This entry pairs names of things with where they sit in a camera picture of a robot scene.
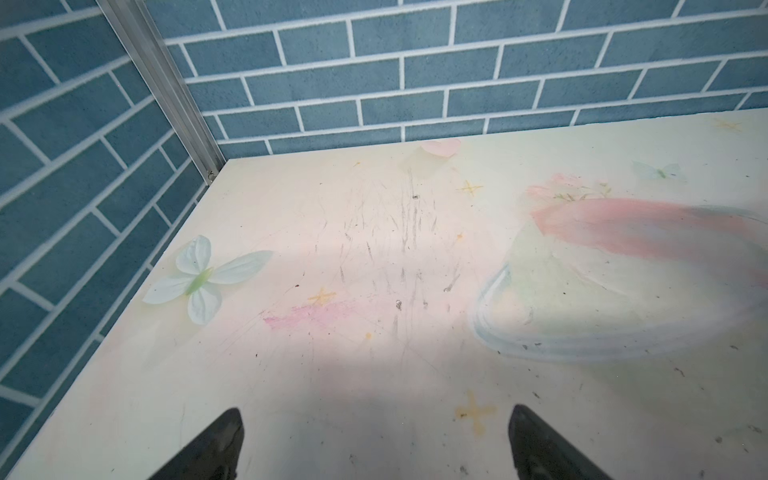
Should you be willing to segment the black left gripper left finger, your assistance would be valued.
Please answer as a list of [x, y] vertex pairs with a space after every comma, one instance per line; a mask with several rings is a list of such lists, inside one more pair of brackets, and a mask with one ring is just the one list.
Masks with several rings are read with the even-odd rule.
[[235, 480], [244, 436], [240, 410], [229, 408], [150, 480]]

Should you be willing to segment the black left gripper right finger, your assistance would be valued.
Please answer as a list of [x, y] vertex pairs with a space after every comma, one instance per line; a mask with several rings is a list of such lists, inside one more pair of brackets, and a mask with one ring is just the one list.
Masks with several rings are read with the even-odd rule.
[[600, 467], [575, 448], [528, 406], [517, 404], [508, 438], [519, 479], [610, 480]]

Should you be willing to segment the aluminium left corner post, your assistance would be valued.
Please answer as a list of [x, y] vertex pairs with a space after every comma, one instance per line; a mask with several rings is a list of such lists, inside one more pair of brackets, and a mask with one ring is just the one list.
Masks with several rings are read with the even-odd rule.
[[129, 54], [206, 184], [225, 158], [142, 1], [98, 0], [97, 4]]

